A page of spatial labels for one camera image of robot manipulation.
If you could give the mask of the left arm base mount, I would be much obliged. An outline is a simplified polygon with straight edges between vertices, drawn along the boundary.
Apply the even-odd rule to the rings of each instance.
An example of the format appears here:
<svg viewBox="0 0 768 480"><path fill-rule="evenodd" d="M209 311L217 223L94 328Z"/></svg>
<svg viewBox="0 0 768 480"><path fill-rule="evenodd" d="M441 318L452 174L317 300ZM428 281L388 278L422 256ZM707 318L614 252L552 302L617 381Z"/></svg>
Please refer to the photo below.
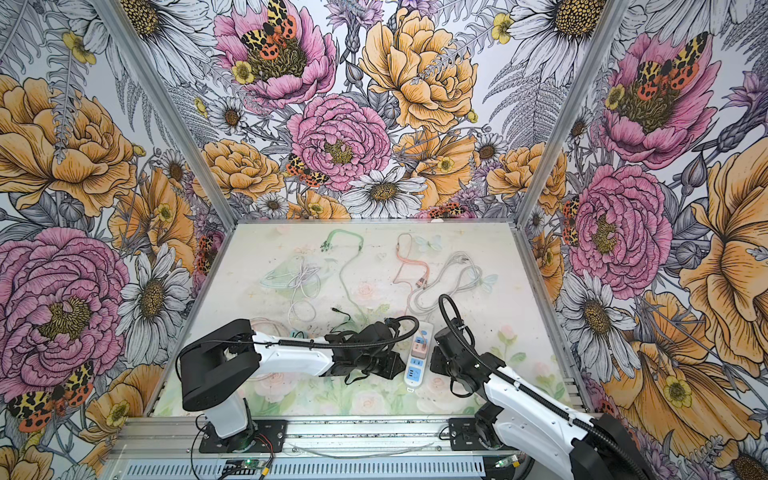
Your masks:
<svg viewBox="0 0 768 480"><path fill-rule="evenodd" d="M224 439L208 423L198 449L203 454L280 453L287 427L287 420L256 419L245 431Z"/></svg>

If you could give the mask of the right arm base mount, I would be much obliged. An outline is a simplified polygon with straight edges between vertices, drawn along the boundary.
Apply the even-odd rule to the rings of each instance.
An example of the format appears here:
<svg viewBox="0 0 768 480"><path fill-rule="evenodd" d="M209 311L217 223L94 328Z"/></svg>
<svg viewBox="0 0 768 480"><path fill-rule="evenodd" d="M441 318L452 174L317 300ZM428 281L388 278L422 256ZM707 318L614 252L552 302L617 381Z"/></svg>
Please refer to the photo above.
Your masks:
<svg viewBox="0 0 768 480"><path fill-rule="evenodd" d="M511 451L486 423L474 417L453 417L447 421L447 441L452 451Z"/></svg>

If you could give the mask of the pink charger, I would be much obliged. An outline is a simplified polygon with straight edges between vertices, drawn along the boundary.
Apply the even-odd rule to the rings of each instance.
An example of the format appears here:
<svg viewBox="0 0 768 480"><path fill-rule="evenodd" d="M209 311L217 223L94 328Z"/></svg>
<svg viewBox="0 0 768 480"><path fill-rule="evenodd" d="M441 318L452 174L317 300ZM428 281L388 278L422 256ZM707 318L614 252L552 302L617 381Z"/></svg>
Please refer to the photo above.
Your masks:
<svg viewBox="0 0 768 480"><path fill-rule="evenodd" d="M425 358L428 353L428 339L418 336L414 339L412 353L419 358Z"/></svg>

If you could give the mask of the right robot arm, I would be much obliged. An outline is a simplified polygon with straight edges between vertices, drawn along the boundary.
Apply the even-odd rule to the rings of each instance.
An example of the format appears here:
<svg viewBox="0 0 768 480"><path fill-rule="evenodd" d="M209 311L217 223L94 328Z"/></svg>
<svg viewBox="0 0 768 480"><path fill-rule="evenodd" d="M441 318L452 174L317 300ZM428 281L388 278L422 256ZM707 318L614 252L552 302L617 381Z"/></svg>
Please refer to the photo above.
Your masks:
<svg viewBox="0 0 768 480"><path fill-rule="evenodd" d="M480 354L456 303L438 297L446 324L434 337L432 364L484 404L475 413L489 450L519 449L562 479L653 479L627 428L609 414L569 407L526 381L491 353Z"/></svg>

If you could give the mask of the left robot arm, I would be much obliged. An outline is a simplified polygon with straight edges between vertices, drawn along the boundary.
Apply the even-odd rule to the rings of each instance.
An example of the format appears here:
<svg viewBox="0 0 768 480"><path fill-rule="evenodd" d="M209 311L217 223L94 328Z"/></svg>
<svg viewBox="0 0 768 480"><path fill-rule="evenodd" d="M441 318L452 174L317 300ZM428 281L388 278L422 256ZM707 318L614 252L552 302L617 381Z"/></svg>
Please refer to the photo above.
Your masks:
<svg viewBox="0 0 768 480"><path fill-rule="evenodd" d="M371 376L393 380L407 362L395 350L423 334L411 315L387 318L359 332L335 331L322 337L278 337L235 319L184 346L175 370L182 408L204 414L214 433L227 440L253 429L250 409L239 393L253 377L303 374L341 377L347 385Z"/></svg>

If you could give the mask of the white blue power strip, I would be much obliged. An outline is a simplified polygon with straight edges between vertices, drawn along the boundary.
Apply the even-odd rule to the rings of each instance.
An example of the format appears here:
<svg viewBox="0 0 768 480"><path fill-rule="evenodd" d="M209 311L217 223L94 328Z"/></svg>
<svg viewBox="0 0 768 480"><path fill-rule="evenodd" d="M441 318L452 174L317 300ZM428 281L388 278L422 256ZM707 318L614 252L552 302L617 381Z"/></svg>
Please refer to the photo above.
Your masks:
<svg viewBox="0 0 768 480"><path fill-rule="evenodd" d="M418 388L425 378L433 345L433 334L434 325L424 322L411 337L404 372L404 383L409 391Z"/></svg>

